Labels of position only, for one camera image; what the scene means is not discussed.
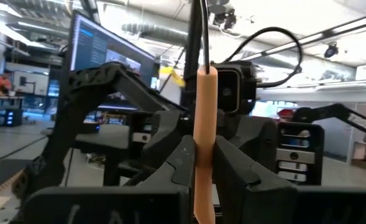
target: computer monitor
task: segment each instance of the computer monitor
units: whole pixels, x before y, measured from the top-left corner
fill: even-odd
[[[66,61],[69,70],[98,67],[106,62],[117,61],[138,73],[146,85],[151,85],[155,63],[153,55],[76,11],[71,29]],[[100,107],[135,109],[120,93],[109,95]]]

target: ceiling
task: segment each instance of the ceiling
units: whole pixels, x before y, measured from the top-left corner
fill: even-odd
[[[190,0],[108,0],[115,4],[143,9],[147,12],[188,21]],[[278,26],[300,36],[338,26],[366,16],[366,0],[230,0],[229,7],[236,10],[238,21],[233,31],[250,35],[269,26]],[[281,34],[265,34],[257,40],[282,45],[289,39]],[[332,61],[346,65],[366,64],[366,33],[337,41],[340,54]],[[305,49],[306,54],[323,58],[328,42]]]

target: floor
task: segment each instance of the floor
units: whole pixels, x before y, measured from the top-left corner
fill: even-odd
[[[37,121],[36,124],[25,124],[15,128],[0,128],[0,157],[20,147],[31,144],[24,150],[12,155],[11,159],[33,159],[40,154],[47,139],[42,139],[40,131],[53,126],[52,122]],[[103,171],[86,163],[85,155],[75,151],[73,154],[71,174],[68,186],[101,186]],[[366,187],[366,170],[348,166],[329,158],[324,158],[323,185]],[[10,196],[10,189],[5,189],[0,196]]]

